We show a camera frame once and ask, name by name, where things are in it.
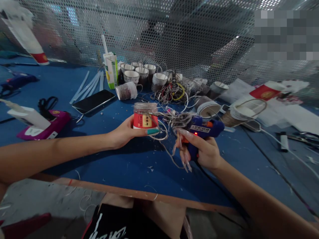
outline smartphone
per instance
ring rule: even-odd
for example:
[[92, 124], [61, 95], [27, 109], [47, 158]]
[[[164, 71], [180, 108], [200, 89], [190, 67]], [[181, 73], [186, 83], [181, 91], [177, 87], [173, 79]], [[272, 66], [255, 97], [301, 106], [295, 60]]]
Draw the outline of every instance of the smartphone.
[[107, 90], [102, 90], [94, 95], [91, 95], [79, 102], [74, 103], [72, 106], [81, 114], [86, 114], [102, 106], [106, 102], [113, 99], [115, 95]]

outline concrete floor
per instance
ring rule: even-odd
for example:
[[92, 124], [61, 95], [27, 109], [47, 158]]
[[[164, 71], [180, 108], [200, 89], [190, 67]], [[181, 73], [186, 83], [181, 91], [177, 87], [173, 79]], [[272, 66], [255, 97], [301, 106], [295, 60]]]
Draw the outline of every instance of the concrete floor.
[[[84, 195], [91, 193], [90, 200], [87, 200], [88, 197], [83, 198]], [[83, 188], [74, 189], [74, 187], [25, 179], [14, 183], [8, 189], [0, 204], [0, 220], [5, 220], [2, 226], [6, 226], [49, 212], [53, 219], [26, 239], [79, 239], [95, 209], [95, 206], [90, 206], [84, 218], [80, 201], [81, 208], [86, 209], [91, 204], [98, 205], [104, 195], [105, 193]], [[245, 238], [239, 226], [217, 213], [188, 209], [187, 215], [193, 237], [196, 239]]]

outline power cord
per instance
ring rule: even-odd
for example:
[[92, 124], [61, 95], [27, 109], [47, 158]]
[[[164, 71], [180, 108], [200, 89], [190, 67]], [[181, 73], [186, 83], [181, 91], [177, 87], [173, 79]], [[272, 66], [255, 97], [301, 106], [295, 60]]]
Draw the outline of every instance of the power cord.
[[247, 218], [246, 216], [248, 216], [248, 214], [245, 212], [245, 210], [242, 208], [242, 206], [239, 204], [239, 202], [237, 202], [236, 200], [234, 200], [233, 198], [231, 198], [226, 192], [225, 190], [218, 185], [218, 183], [216, 183], [206, 172], [205, 170], [202, 168], [202, 166], [198, 163], [198, 161], [195, 161], [196, 165], [199, 167], [199, 169], [202, 171], [202, 173], [212, 182], [214, 183], [222, 192], [223, 194], [226, 196], [226, 198], [232, 203], [232, 205], [234, 206], [234, 208], [237, 210], [237, 212], [240, 214], [240, 216], [245, 220], [246, 224], [248, 224]]
[[40, 114], [46, 118], [47, 120], [51, 121], [53, 119], [55, 119], [55, 117], [53, 115], [51, 115], [51, 113], [49, 112], [49, 110], [51, 110], [55, 104], [57, 103], [58, 98], [55, 96], [51, 96], [50, 98], [48, 98], [47, 100], [42, 98], [39, 100], [38, 102], [38, 107], [39, 107], [39, 111]]

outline perforated metal mesh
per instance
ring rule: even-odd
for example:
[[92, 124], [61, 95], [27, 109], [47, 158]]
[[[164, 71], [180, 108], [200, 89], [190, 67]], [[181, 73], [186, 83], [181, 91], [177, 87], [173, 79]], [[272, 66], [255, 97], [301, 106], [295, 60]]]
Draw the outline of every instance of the perforated metal mesh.
[[[313, 10], [315, 0], [19, 0], [48, 57], [99, 65], [101, 34], [118, 60], [157, 63], [208, 83], [311, 82], [299, 96], [317, 104], [318, 61], [255, 61], [255, 10]], [[1, 30], [16, 40], [1, 21]]]

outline paper cup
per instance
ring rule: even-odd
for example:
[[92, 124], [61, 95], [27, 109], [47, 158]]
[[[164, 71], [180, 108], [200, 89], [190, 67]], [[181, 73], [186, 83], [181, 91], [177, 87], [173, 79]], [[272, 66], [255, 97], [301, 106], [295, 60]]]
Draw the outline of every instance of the paper cup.
[[124, 72], [124, 81], [130, 82], [133, 81], [134, 84], [138, 84], [140, 75], [136, 71], [127, 70]]

